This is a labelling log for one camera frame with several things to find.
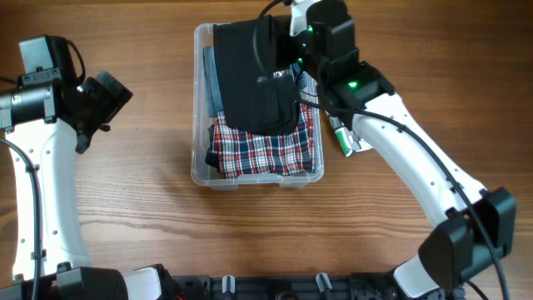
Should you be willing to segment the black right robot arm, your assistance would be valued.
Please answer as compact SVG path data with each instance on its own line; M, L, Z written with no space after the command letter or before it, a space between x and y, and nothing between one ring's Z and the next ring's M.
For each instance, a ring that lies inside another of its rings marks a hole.
M355 23L342 1L292 1L291 46L280 62L297 63L316 81L316 106L374 148L409 188L431 233L414 257L377 284L381 298L453 298L494 268L510 296L501 261L512 249L516 200L487 190L453 162L408 112L399 93L359 58Z

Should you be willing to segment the white printed t-shirt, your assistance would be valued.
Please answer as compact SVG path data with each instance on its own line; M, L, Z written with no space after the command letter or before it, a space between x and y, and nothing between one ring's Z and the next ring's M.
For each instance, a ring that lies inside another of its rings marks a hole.
M329 115L328 119L346 157L372 149L367 141L350 131L338 117Z

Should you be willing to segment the blue jeans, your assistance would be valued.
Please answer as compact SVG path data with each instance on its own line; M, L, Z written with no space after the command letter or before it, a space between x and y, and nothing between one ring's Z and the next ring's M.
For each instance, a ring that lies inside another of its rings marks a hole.
M213 47L203 48L203 65L208 117L215 118L223 110L223 105ZM301 68L297 63L294 63L286 70L274 72L274 78L289 76L300 90L305 91L307 89L307 78L306 74L300 73L300 71Z

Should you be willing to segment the red plaid shirt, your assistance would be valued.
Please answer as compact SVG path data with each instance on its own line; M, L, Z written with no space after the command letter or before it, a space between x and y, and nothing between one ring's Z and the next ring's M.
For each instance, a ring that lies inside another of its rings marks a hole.
M279 136L251 134L228 127L224 112L218 112L208 128L210 145L205 163L215 168L223 179L262 173L281 176L313 173L316 152L312 108L305 105L299 108L294 131Z

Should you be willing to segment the black garment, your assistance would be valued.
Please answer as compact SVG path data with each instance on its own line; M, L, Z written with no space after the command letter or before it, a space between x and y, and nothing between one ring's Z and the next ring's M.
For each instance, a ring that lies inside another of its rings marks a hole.
M213 27L217 80L227 126L252 134L293 132L300 108L292 76L275 74L271 17Z

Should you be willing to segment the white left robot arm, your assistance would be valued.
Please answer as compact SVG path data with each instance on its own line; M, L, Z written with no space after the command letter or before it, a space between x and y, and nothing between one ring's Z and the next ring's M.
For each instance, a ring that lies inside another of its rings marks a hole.
M183 299L160 264L122 273L92 265L75 191L76 154L132 93L109 72L76 85L46 70L1 94L2 143L17 189L18 246L3 299Z

